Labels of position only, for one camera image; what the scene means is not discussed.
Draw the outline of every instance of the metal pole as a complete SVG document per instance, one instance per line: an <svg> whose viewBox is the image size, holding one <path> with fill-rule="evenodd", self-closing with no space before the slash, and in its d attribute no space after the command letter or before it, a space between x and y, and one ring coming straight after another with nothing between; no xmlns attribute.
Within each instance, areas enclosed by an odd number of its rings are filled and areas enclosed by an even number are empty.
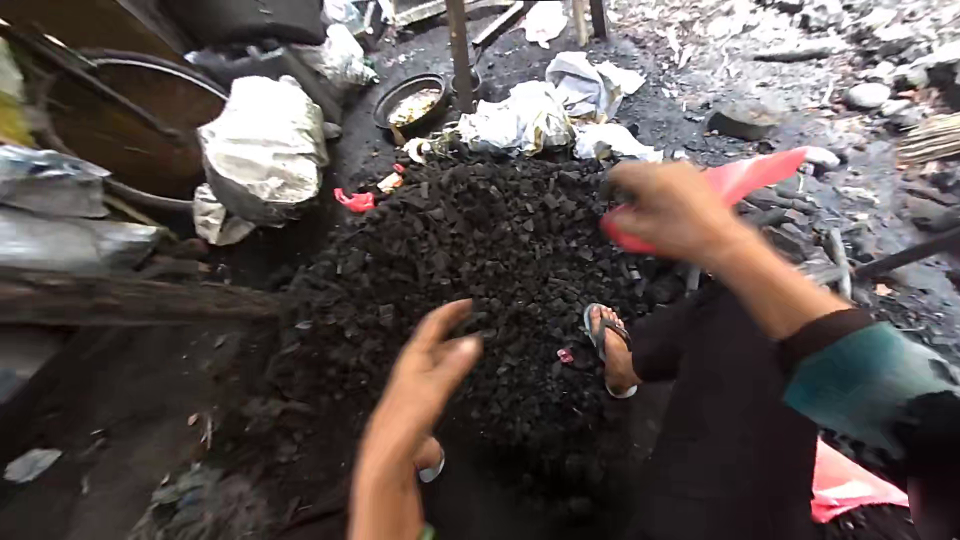
<svg viewBox="0 0 960 540"><path fill-rule="evenodd" d="M473 112L473 77L470 75L464 0L446 0L446 16L450 21L450 52L453 57L453 89L457 92L457 109Z"/></svg>

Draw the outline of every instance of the crumpled paper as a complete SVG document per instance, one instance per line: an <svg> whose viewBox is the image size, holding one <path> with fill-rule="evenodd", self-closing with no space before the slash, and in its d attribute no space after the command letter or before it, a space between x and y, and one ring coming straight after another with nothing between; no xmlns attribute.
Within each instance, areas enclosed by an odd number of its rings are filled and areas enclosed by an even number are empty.
<svg viewBox="0 0 960 540"><path fill-rule="evenodd" d="M233 81L224 111L198 129L210 189L233 215L282 227L329 163L320 107L284 75Z"/></svg>
<svg viewBox="0 0 960 540"><path fill-rule="evenodd" d="M342 24L326 28L323 45L293 45L300 58L322 73L335 86L365 86L380 81L373 68L364 63L363 47Z"/></svg>
<svg viewBox="0 0 960 540"><path fill-rule="evenodd" d="M520 83L499 103L480 101L477 112L460 117L456 132L470 150L526 156L564 146L572 139L570 120L556 88L543 81Z"/></svg>
<svg viewBox="0 0 960 540"><path fill-rule="evenodd" d="M576 132L573 155L581 160L602 160L611 155L644 161L663 160L662 150L640 144L627 128L619 124L584 124L577 126Z"/></svg>
<svg viewBox="0 0 960 540"><path fill-rule="evenodd" d="M200 184L193 192L193 227L197 236L215 246L235 244L247 237L254 223L232 215L213 195L210 184Z"/></svg>
<svg viewBox="0 0 960 540"><path fill-rule="evenodd" d="M527 12L519 28L526 32L527 41L549 49L547 41L560 35L566 28L563 2L538 2Z"/></svg>
<svg viewBox="0 0 960 540"><path fill-rule="evenodd" d="M546 67L546 80L557 88L567 114L598 124L613 118L623 96L646 82L639 72L610 61L593 65L583 51L558 53Z"/></svg>

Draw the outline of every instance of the black bowl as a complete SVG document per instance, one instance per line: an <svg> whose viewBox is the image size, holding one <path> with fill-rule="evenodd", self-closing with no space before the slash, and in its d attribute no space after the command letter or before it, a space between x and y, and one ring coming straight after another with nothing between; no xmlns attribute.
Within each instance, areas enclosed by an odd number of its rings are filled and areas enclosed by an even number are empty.
<svg viewBox="0 0 960 540"><path fill-rule="evenodd" d="M387 121L390 113L401 100L425 88L436 88L440 91L440 99L437 100L437 103L433 104L433 107L424 112L420 118L402 126L396 126L404 135L419 134L423 128L432 125L444 115L449 95L446 79L442 75L421 73L388 89L373 106L373 123L376 124L376 127L391 134L390 122Z"/></svg>

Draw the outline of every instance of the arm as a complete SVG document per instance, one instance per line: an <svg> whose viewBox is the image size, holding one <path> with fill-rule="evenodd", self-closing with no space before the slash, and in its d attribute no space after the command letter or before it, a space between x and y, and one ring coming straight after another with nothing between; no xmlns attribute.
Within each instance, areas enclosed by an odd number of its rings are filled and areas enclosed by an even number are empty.
<svg viewBox="0 0 960 540"><path fill-rule="evenodd" d="M371 415L353 471L350 540L415 540L423 531L414 452L483 351L478 337L444 341L471 301L431 311L396 360Z"/></svg>

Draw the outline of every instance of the pink plastic bag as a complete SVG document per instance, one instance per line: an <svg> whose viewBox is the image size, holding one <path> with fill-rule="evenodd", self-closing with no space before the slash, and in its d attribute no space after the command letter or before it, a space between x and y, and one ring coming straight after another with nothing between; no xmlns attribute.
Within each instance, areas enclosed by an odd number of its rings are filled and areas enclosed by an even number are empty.
<svg viewBox="0 0 960 540"><path fill-rule="evenodd" d="M343 189L340 187L334 187L333 198L336 199L341 205L357 213L365 212L369 209L372 209L374 206L372 193L354 193L348 197L347 195L344 195Z"/></svg>
<svg viewBox="0 0 960 540"><path fill-rule="evenodd" d="M813 468L813 521L826 523L864 504L898 504L910 507L906 494L817 439L817 464Z"/></svg>
<svg viewBox="0 0 960 540"><path fill-rule="evenodd" d="M794 148L786 152L777 152L769 156L760 156L749 160L734 161L719 167L707 169L704 174L707 181L728 206L733 206L758 187L786 180L797 172L797 167L806 158L806 148ZM607 212L600 219L600 228L614 244L632 253L654 253L654 246L631 234L620 231L612 216L623 211L621 205Z"/></svg>

